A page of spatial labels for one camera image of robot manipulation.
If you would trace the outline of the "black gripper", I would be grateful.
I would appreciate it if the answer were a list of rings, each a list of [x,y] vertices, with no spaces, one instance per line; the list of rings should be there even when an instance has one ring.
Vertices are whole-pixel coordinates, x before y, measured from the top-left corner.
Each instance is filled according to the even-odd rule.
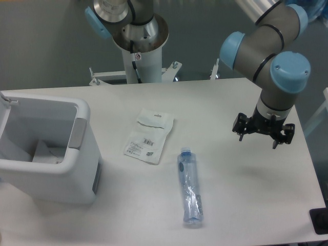
[[[285,119],[278,120],[273,116],[267,119],[259,112],[255,112],[250,119],[245,114],[239,113],[233,123],[232,131],[239,136],[239,141],[243,140],[245,134],[272,134],[274,140],[272,148],[276,149],[278,145],[291,144],[295,134],[295,124],[283,125],[284,122]]]

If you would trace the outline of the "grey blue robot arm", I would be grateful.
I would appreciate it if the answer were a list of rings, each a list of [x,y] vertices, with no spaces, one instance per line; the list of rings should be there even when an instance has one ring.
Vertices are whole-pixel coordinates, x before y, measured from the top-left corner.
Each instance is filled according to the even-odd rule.
[[[261,88],[254,113],[239,113],[233,132],[239,137],[263,134],[273,146],[290,144],[295,125],[285,120],[306,87],[311,66],[299,53],[285,51],[307,28],[308,15],[298,5],[282,1],[238,1],[238,6],[257,26],[251,35],[233,32],[223,42],[219,59]],[[162,47],[169,30],[154,12],[153,1],[93,1],[85,17],[101,38],[113,39],[124,59],[130,84],[160,83]]]

